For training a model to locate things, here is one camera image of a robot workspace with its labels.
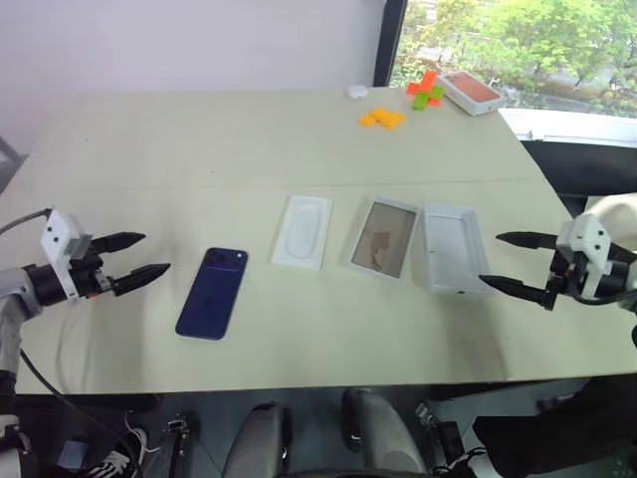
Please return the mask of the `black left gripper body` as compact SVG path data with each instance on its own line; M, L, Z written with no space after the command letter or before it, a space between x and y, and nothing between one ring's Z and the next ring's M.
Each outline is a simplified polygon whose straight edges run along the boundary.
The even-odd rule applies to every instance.
M113 244L99 243L91 245L81 259L72 259L70 274L81 298L91 298L106 292L116 294L115 280L104 274L104 261L101 254L113 253Z

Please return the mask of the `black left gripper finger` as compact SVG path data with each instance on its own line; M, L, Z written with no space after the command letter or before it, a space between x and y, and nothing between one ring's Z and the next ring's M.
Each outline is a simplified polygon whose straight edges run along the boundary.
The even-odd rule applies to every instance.
M144 238L144 234L137 232L109 234L92 240L92 252L96 255L118 252L133 246Z
M116 296L121 296L143 288L161 277L170 268L169 263L149 264L131 271L128 275L110 278L110 289Z

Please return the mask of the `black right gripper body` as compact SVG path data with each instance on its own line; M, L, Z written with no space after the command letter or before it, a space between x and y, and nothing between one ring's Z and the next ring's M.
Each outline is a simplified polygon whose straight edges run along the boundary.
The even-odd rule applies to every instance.
M544 288L546 305L554 305L558 295L574 300L581 299L579 284L585 276L587 259L581 252L575 252L570 259L555 251L549 266L549 275Z

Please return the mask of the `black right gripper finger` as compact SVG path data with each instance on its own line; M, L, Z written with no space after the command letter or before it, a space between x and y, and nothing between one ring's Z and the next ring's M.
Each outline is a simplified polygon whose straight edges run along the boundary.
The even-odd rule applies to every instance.
M513 231L498 234L496 238L516 247L554 250L557 236L532 231Z
M548 290L531 287L523 281L504 276L480 275L479 278L491 288L511 297L535 303L548 311L554 307L555 295Z

